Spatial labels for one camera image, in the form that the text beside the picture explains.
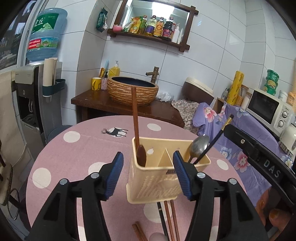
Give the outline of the operator right hand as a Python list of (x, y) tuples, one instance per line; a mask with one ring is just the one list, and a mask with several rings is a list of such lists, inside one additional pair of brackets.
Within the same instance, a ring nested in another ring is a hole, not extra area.
[(264, 209), (269, 202), (271, 189), (272, 188), (270, 187), (262, 194), (255, 206), (255, 210), (257, 211), (263, 226), (266, 225), (266, 219), (268, 219), (272, 226), (277, 228), (277, 232), (269, 238), (269, 240), (276, 240), (288, 225), (292, 215), (278, 208), (271, 209), (268, 216), (264, 214)]

